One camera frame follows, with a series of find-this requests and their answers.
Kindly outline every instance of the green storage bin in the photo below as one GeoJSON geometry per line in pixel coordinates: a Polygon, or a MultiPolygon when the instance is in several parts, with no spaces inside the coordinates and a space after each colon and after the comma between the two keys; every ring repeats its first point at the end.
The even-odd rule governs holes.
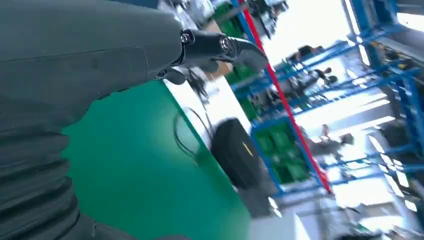
{"type": "Polygon", "coordinates": [[[218,26],[221,32],[229,37],[242,39],[243,35],[245,34],[240,24],[240,21],[237,18],[232,18],[230,20],[224,21],[218,24],[218,26]]]}
{"type": "Polygon", "coordinates": [[[254,134],[254,137],[256,138],[258,147],[267,157],[271,157],[278,153],[271,136],[267,132],[257,132],[254,134]]]}
{"type": "Polygon", "coordinates": [[[237,73],[238,77],[241,80],[248,79],[258,74],[256,71],[253,71],[252,69],[248,68],[246,65],[237,65],[234,67],[233,71],[237,73]]]}
{"type": "Polygon", "coordinates": [[[288,145],[293,144],[293,142],[290,142],[289,137],[285,132],[282,131],[271,131],[270,135],[272,139],[274,140],[275,146],[278,149],[284,149],[288,145]]]}
{"type": "Polygon", "coordinates": [[[301,164],[274,165],[274,170],[281,180],[281,184],[291,184],[309,179],[308,169],[301,164]]]}
{"type": "MultiPolygon", "coordinates": [[[[215,14],[212,17],[214,19],[219,19],[232,8],[233,5],[231,5],[230,3],[223,3],[215,10],[215,14]]],[[[243,35],[245,34],[242,24],[240,23],[240,20],[237,17],[233,17],[227,21],[221,22],[218,24],[218,26],[221,32],[230,37],[243,38],[243,35]]]]}
{"type": "Polygon", "coordinates": [[[240,103],[241,108],[244,111],[244,114],[246,114],[247,119],[254,120],[258,117],[258,114],[257,114],[255,108],[252,106],[249,99],[244,98],[242,100],[239,100],[238,102],[240,103]]]}
{"type": "Polygon", "coordinates": [[[228,84],[236,84],[241,81],[240,77],[235,72],[230,72],[225,75],[225,79],[228,82],[228,84]]]}

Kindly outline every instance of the ceiling light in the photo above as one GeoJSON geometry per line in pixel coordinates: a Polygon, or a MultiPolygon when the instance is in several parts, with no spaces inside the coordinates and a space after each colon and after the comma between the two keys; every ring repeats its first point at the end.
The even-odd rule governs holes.
{"type": "Polygon", "coordinates": [[[392,171],[396,171],[396,167],[394,165],[388,164],[387,167],[392,171]]]}
{"type": "Polygon", "coordinates": [[[409,210],[412,210],[414,212],[417,211],[417,205],[415,205],[415,203],[408,201],[408,200],[405,200],[405,205],[409,210]]]}
{"type": "Polygon", "coordinates": [[[360,57],[362,58],[362,62],[369,66],[370,65],[370,58],[368,57],[367,50],[365,50],[365,47],[362,45],[359,45],[359,53],[360,57]]]}
{"type": "Polygon", "coordinates": [[[396,164],[396,165],[399,165],[399,166],[403,165],[401,161],[396,160],[396,159],[393,159],[393,163],[396,164]]]}
{"type": "Polygon", "coordinates": [[[408,179],[405,173],[398,171],[396,174],[397,174],[397,179],[399,179],[400,185],[404,186],[405,188],[409,188],[410,184],[408,182],[408,179]]]}
{"type": "Polygon", "coordinates": [[[353,46],[355,46],[356,44],[353,42],[353,41],[351,41],[351,40],[347,40],[347,44],[349,44],[349,46],[351,46],[351,47],[353,47],[353,46]]]}
{"type": "Polygon", "coordinates": [[[349,75],[349,77],[350,78],[352,78],[352,79],[357,79],[358,78],[358,75],[356,74],[356,73],[354,73],[352,70],[350,70],[350,69],[347,69],[346,70],[346,73],[347,73],[347,75],[349,75]]]}
{"type": "Polygon", "coordinates": [[[388,164],[388,165],[392,165],[393,162],[390,159],[390,157],[384,155],[385,151],[383,149],[383,147],[381,146],[381,144],[379,143],[379,141],[377,141],[377,139],[373,136],[369,136],[369,140],[371,140],[372,145],[374,146],[374,148],[381,153],[380,157],[383,159],[383,161],[388,164]]]}
{"type": "Polygon", "coordinates": [[[277,205],[276,201],[274,201],[274,199],[272,199],[271,197],[268,197],[268,201],[269,201],[269,204],[271,204],[272,208],[278,209],[278,205],[277,205]]]}
{"type": "Polygon", "coordinates": [[[374,146],[374,148],[377,150],[377,152],[379,153],[384,153],[384,149],[381,146],[381,144],[379,143],[379,141],[377,141],[377,139],[373,136],[369,136],[369,140],[371,140],[372,145],[374,146]]]}
{"type": "Polygon", "coordinates": [[[352,23],[353,32],[355,34],[359,34],[360,33],[359,25],[357,23],[357,18],[354,14],[354,8],[352,7],[351,0],[344,0],[344,2],[346,3],[346,6],[347,6],[347,13],[349,14],[350,22],[352,23]]]}
{"type": "Polygon", "coordinates": [[[393,190],[394,194],[398,195],[399,197],[403,198],[405,195],[402,193],[402,191],[399,189],[399,186],[396,184],[393,177],[385,174],[385,178],[387,179],[388,184],[390,185],[391,189],[393,190]]]}
{"type": "Polygon", "coordinates": [[[297,125],[300,125],[306,129],[318,127],[322,124],[329,124],[344,119],[346,117],[353,116],[355,114],[362,113],[385,104],[389,104],[390,102],[385,99],[382,101],[374,102],[385,97],[387,97],[387,95],[384,93],[378,93],[373,95],[354,95],[352,97],[330,103],[328,105],[320,107],[319,109],[315,109],[304,114],[299,114],[296,116],[296,122],[297,125]]]}
{"type": "Polygon", "coordinates": [[[382,165],[382,164],[379,164],[378,165],[378,167],[383,171],[383,172],[385,172],[386,174],[389,172],[389,170],[387,170],[387,167],[386,166],[384,166],[384,165],[382,165]]]}
{"type": "Polygon", "coordinates": [[[275,209],[274,208],[274,213],[275,214],[277,214],[277,216],[279,217],[279,218],[282,218],[283,216],[281,215],[281,212],[278,210],[278,209],[275,209]]]}

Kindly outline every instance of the blue shelf frame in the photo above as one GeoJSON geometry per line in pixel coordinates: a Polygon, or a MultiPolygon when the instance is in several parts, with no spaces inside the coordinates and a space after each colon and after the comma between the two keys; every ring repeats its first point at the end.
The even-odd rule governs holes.
{"type": "MultiPolygon", "coordinates": [[[[412,111],[413,114],[410,114],[411,119],[409,119],[407,121],[408,127],[413,128],[415,130],[413,137],[410,139],[410,143],[407,144],[407,145],[404,145],[404,146],[388,149],[387,151],[385,151],[385,153],[375,152],[375,153],[368,154],[366,157],[359,158],[359,159],[338,162],[338,163],[331,164],[331,165],[322,165],[321,167],[323,169],[336,168],[336,167],[346,165],[346,164],[349,164],[349,163],[363,163],[364,160],[380,158],[381,154],[386,155],[386,156],[391,156],[391,155],[406,153],[406,152],[416,152],[416,153],[420,153],[421,156],[424,156],[424,118],[423,118],[423,113],[421,112],[421,109],[423,109],[423,106],[422,106],[422,103],[420,101],[420,98],[419,98],[420,96],[418,95],[418,91],[417,91],[417,88],[415,86],[415,81],[414,81],[414,75],[420,73],[421,69],[415,67],[415,68],[403,71],[403,70],[400,70],[400,69],[394,67],[398,63],[399,63],[398,61],[394,61],[394,62],[391,62],[389,64],[382,66],[381,69],[379,69],[379,70],[372,70],[372,71],[367,72],[367,74],[370,74],[370,73],[376,73],[376,72],[381,71],[381,70],[390,69],[393,72],[393,75],[391,75],[387,78],[380,77],[378,79],[369,81],[368,83],[365,83],[367,88],[360,88],[360,89],[354,90],[354,91],[352,91],[352,92],[350,92],[350,93],[348,93],[348,94],[346,94],[342,97],[331,99],[324,104],[318,104],[316,106],[313,106],[310,109],[307,109],[307,111],[322,107],[322,106],[329,104],[329,103],[334,103],[336,101],[349,98],[351,96],[354,96],[354,95],[360,94],[364,91],[367,91],[371,88],[376,88],[376,87],[379,87],[379,86],[382,86],[382,85],[404,83],[405,87],[403,88],[403,90],[406,91],[406,92],[403,95],[400,96],[400,104],[401,104],[401,106],[403,106],[402,109],[403,110],[404,109],[415,109],[415,111],[412,111]]],[[[259,149],[259,145],[258,145],[258,143],[255,139],[255,135],[254,135],[254,133],[256,131],[267,129],[267,128],[272,127],[274,125],[283,124],[283,123],[286,123],[286,122],[287,122],[287,117],[281,116],[279,118],[272,118],[270,120],[266,120],[266,121],[259,123],[259,124],[253,124],[251,138],[255,142],[256,147],[259,149]]],[[[265,156],[263,152],[260,151],[259,153],[264,160],[266,159],[267,161],[269,161],[268,157],[265,156]]],[[[270,168],[271,166],[269,164],[267,164],[266,166],[269,168],[270,175],[273,175],[274,173],[272,172],[272,170],[270,168]]],[[[276,195],[274,195],[274,197],[277,198],[277,197],[282,197],[282,196],[286,196],[286,195],[289,195],[289,194],[307,192],[307,191],[312,191],[312,190],[316,190],[316,189],[320,188],[321,185],[319,184],[320,181],[318,180],[318,175],[317,175],[318,173],[314,171],[313,167],[311,167],[310,165],[308,165],[308,166],[309,166],[309,169],[310,169],[312,175],[315,177],[315,179],[317,181],[317,185],[308,186],[306,188],[296,188],[296,189],[292,189],[292,190],[289,190],[289,191],[284,191],[281,188],[280,184],[276,181],[277,178],[275,176],[273,176],[273,177],[271,176],[275,185],[278,187],[278,193],[276,195]]],[[[402,172],[410,173],[410,172],[416,172],[416,171],[422,171],[422,170],[424,170],[424,164],[411,165],[411,166],[405,166],[404,165],[402,172]]],[[[354,179],[343,179],[343,180],[339,180],[339,181],[330,182],[330,185],[336,186],[336,185],[347,184],[350,181],[356,181],[356,180],[362,180],[362,179],[368,179],[368,178],[375,178],[375,177],[383,176],[384,174],[386,174],[386,173],[382,172],[382,171],[373,172],[369,175],[356,177],[354,179]]]]}
{"type": "MultiPolygon", "coordinates": [[[[231,0],[231,2],[233,3],[233,5],[235,7],[239,5],[238,0],[231,0]]],[[[251,30],[249,28],[249,25],[248,25],[245,17],[243,16],[242,13],[239,13],[237,17],[240,20],[241,25],[242,25],[245,33],[247,34],[247,37],[249,38],[249,40],[251,42],[254,43],[255,42],[255,39],[254,39],[254,37],[253,37],[253,35],[251,33],[251,30]]],[[[297,73],[300,73],[300,72],[302,72],[304,70],[307,70],[307,69],[309,69],[309,68],[311,68],[313,66],[316,66],[316,65],[318,65],[320,63],[323,63],[323,62],[325,62],[325,61],[327,61],[329,59],[332,59],[332,58],[337,57],[337,56],[339,56],[341,54],[344,54],[344,53],[352,50],[353,48],[355,48],[355,47],[357,47],[359,45],[369,44],[370,42],[378,39],[379,37],[386,36],[386,35],[388,35],[390,33],[396,32],[396,31],[398,31],[400,29],[402,29],[401,26],[399,26],[397,24],[392,24],[392,25],[377,27],[376,29],[373,29],[373,30],[363,31],[363,33],[361,33],[361,35],[360,35],[361,36],[361,41],[360,42],[358,42],[358,38],[357,38],[358,36],[355,36],[353,39],[350,39],[350,41],[352,41],[354,43],[353,45],[349,45],[349,42],[348,41],[344,41],[344,42],[341,42],[339,44],[336,44],[336,45],[334,45],[334,46],[332,46],[332,47],[329,48],[330,50],[339,48],[339,49],[336,49],[336,51],[334,51],[332,53],[329,53],[327,55],[323,54],[324,53],[323,52],[323,53],[321,53],[319,55],[311,56],[310,59],[312,59],[312,58],[318,58],[318,60],[315,60],[313,63],[310,63],[308,65],[304,65],[301,69],[298,69],[295,72],[291,72],[289,74],[285,74],[283,76],[280,76],[279,77],[279,80],[281,81],[281,80],[285,80],[287,78],[290,78],[292,76],[295,76],[297,73]]],[[[418,126],[415,125],[415,127],[416,127],[415,129],[418,129],[417,133],[419,134],[419,144],[416,144],[416,143],[413,142],[413,143],[408,144],[408,145],[406,145],[404,147],[401,147],[399,149],[389,150],[389,151],[387,151],[386,154],[394,154],[394,153],[400,153],[402,151],[416,150],[417,148],[420,148],[420,152],[422,153],[423,152],[423,149],[424,149],[424,147],[423,147],[424,146],[424,125],[423,125],[423,121],[424,120],[423,120],[423,115],[421,113],[421,109],[422,109],[421,107],[422,106],[421,106],[420,99],[419,99],[419,96],[418,96],[418,91],[417,91],[417,89],[416,89],[416,87],[414,85],[414,81],[413,81],[413,75],[416,74],[416,73],[418,73],[419,71],[420,71],[420,69],[414,68],[414,69],[411,69],[411,70],[408,70],[408,71],[395,72],[394,76],[391,76],[389,78],[380,78],[377,81],[371,81],[371,82],[367,83],[367,88],[365,88],[365,89],[359,89],[359,90],[354,90],[353,92],[345,95],[343,98],[342,97],[339,97],[337,99],[333,99],[333,100],[331,100],[329,102],[326,102],[326,104],[328,104],[330,102],[336,102],[336,101],[339,101],[341,99],[348,98],[348,97],[353,96],[355,94],[359,94],[359,93],[361,93],[363,91],[366,91],[367,89],[370,89],[370,88],[378,87],[378,86],[384,85],[384,84],[398,83],[399,81],[406,80],[406,85],[408,86],[408,90],[410,92],[410,96],[411,97],[408,94],[405,94],[405,97],[408,98],[408,99],[401,99],[401,104],[404,105],[404,104],[406,104],[406,102],[407,103],[410,103],[410,106],[414,107],[416,109],[416,111],[418,111],[418,114],[417,113],[414,114],[414,118],[413,119],[415,120],[415,122],[418,123],[418,126]]],[[[261,86],[259,89],[256,89],[255,92],[260,92],[261,90],[263,90],[265,88],[268,88],[270,86],[270,83],[272,81],[271,81],[269,72],[267,72],[266,70],[265,70],[265,77],[267,78],[267,84],[264,85],[264,86],[261,86]]],[[[323,105],[325,105],[325,104],[317,105],[317,106],[314,106],[313,108],[315,109],[315,108],[318,108],[318,107],[323,106],[323,105]]],[[[251,132],[252,133],[251,134],[251,138],[253,140],[253,143],[258,148],[259,154],[261,155],[262,159],[264,160],[265,165],[269,169],[270,178],[272,179],[272,181],[274,182],[274,184],[277,187],[277,194],[274,197],[281,197],[281,196],[284,196],[284,195],[287,195],[287,194],[291,194],[291,193],[304,192],[304,191],[314,190],[314,189],[317,189],[317,188],[322,187],[322,183],[321,183],[321,181],[319,180],[319,177],[318,177],[319,174],[321,174],[321,173],[320,172],[317,172],[311,166],[311,162],[309,162],[309,161],[306,161],[306,162],[308,163],[308,166],[310,168],[310,171],[311,171],[312,175],[315,177],[315,179],[317,181],[317,185],[311,186],[311,187],[307,187],[307,188],[304,188],[304,189],[293,189],[293,190],[290,190],[290,191],[284,191],[282,189],[281,185],[278,183],[277,177],[275,176],[274,172],[272,171],[271,161],[270,161],[270,159],[268,159],[267,156],[264,155],[264,153],[262,152],[262,150],[259,148],[259,145],[258,145],[258,142],[257,142],[257,140],[255,138],[254,133],[257,130],[260,130],[260,129],[266,128],[266,127],[270,127],[270,126],[272,126],[274,124],[281,123],[282,121],[287,121],[287,118],[286,117],[280,117],[278,119],[272,119],[272,120],[269,120],[269,121],[265,121],[265,122],[263,122],[261,124],[254,124],[253,125],[253,128],[252,128],[252,132],[251,132]]],[[[294,126],[291,125],[290,122],[288,124],[290,125],[290,127],[293,130],[294,126]]],[[[296,135],[295,131],[293,131],[293,133],[294,133],[293,135],[297,138],[296,140],[298,141],[299,140],[298,139],[299,136],[296,135]]],[[[300,146],[299,148],[300,148],[303,156],[305,157],[305,159],[309,159],[308,156],[306,155],[305,149],[303,149],[302,146],[300,146]]],[[[372,158],[372,157],[374,157],[374,158],[377,157],[377,153],[370,154],[369,156],[367,156],[367,158],[372,158]]],[[[419,165],[419,166],[404,166],[404,172],[408,172],[408,171],[411,171],[411,172],[412,171],[421,171],[421,170],[424,170],[424,165],[419,165]]],[[[385,173],[384,172],[373,173],[373,174],[370,174],[368,176],[356,178],[354,180],[372,178],[372,177],[380,176],[380,175],[383,175],[383,174],[385,174],[385,173]]],[[[342,180],[342,181],[330,182],[330,186],[331,185],[334,186],[334,185],[345,184],[345,183],[348,183],[348,182],[349,182],[349,180],[342,180]]]]}
{"type": "MultiPolygon", "coordinates": [[[[328,60],[333,59],[337,56],[345,54],[345,53],[355,49],[359,45],[370,44],[380,37],[384,37],[384,36],[387,36],[389,34],[398,32],[401,29],[403,29],[403,28],[400,25],[387,25],[387,26],[377,27],[373,30],[365,31],[362,34],[358,35],[358,37],[361,37],[361,39],[362,39],[360,42],[358,42],[356,37],[353,37],[352,39],[337,43],[337,44],[329,47],[328,49],[324,50],[323,52],[321,52],[318,55],[310,56],[310,57],[307,57],[306,60],[302,60],[304,62],[304,61],[315,59],[315,61],[313,61],[312,63],[306,64],[303,67],[301,67],[301,68],[299,68],[295,71],[292,71],[288,74],[284,74],[282,76],[279,76],[278,79],[279,79],[279,81],[287,80],[288,78],[294,77],[297,74],[299,74],[299,73],[301,73],[305,70],[308,70],[308,69],[310,69],[310,68],[312,68],[316,65],[319,65],[319,64],[321,64],[325,61],[328,61],[328,60]]],[[[249,88],[249,91],[240,92],[240,93],[235,92],[235,95],[238,99],[243,99],[243,98],[246,98],[248,95],[260,93],[260,92],[264,91],[265,89],[269,88],[270,86],[271,86],[271,82],[267,81],[267,82],[264,83],[263,78],[262,78],[262,79],[259,79],[259,80],[252,82],[249,85],[243,86],[243,89],[249,88]]]]}

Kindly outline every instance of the green tabletop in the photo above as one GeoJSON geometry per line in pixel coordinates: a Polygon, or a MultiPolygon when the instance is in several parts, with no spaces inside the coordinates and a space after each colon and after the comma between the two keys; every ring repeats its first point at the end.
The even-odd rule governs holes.
{"type": "Polygon", "coordinates": [[[81,210],[97,221],[140,240],[248,239],[249,213],[163,82],[94,102],[65,133],[81,210]]]}

